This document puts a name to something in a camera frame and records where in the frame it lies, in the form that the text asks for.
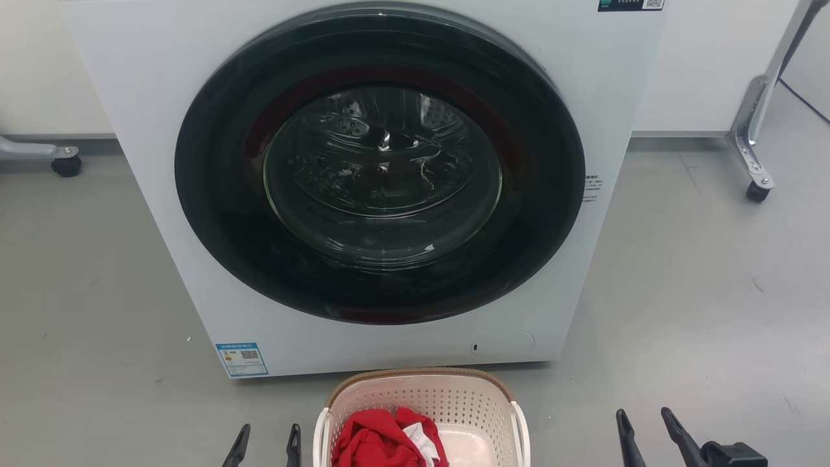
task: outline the laundry basket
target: laundry basket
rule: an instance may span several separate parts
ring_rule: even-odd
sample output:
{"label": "laundry basket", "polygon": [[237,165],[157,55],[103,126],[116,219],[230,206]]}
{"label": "laundry basket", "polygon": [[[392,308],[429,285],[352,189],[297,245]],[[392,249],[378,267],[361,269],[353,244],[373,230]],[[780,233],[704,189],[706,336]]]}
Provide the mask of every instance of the laundry basket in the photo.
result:
{"label": "laundry basket", "polygon": [[493,375],[460,368],[374,371],[344,381],[314,433],[314,467],[330,467],[334,443],[357,411],[407,407],[432,418],[451,467],[529,467],[530,438],[513,395]]}

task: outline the front-load washing machine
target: front-load washing machine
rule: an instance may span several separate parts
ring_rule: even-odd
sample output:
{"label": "front-load washing machine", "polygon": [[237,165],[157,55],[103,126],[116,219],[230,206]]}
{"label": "front-load washing machine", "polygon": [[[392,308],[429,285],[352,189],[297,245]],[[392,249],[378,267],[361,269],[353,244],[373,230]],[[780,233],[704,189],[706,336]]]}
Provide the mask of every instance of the front-load washing machine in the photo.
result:
{"label": "front-load washing machine", "polygon": [[62,6],[244,378],[559,355],[665,16],[608,3]]}

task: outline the red cloth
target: red cloth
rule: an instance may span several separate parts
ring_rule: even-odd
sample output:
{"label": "red cloth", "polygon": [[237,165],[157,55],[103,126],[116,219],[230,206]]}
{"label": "red cloth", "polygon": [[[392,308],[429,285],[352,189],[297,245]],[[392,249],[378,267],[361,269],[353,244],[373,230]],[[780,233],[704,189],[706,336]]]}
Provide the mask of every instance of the red cloth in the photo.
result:
{"label": "red cloth", "polygon": [[399,407],[394,418],[381,409],[354,412],[340,432],[331,464],[336,467],[424,467],[427,463],[421,453],[403,433],[403,428],[418,422],[441,456],[435,466],[449,467],[435,422],[405,407]]}

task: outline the washing machine door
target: washing machine door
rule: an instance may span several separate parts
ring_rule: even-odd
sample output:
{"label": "washing machine door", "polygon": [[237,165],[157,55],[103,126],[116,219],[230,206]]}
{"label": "washing machine door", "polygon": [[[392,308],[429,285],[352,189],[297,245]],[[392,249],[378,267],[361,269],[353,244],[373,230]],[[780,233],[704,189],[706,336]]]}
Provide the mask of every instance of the washing machine door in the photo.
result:
{"label": "washing machine door", "polygon": [[556,90],[504,38],[443,12],[347,7],[229,58],[184,119],[175,174],[196,235],[250,287],[401,324],[538,271],[574,223],[584,158]]}

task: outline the white cloth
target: white cloth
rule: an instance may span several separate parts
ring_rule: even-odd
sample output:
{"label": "white cloth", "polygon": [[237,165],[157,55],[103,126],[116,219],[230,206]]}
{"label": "white cloth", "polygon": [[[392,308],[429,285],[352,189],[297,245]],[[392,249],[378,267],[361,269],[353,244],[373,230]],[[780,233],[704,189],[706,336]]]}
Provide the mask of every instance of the white cloth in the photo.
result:
{"label": "white cloth", "polygon": [[438,456],[438,450],[435,448],[435,443],[432,442],[423,433],[423,426],[420,423],[410,425],[403,429],[403,433],[415,445],[417,450],[421,453],[423,459],[427,462],[427,467],[435,467],[435,463],[441,460]]}

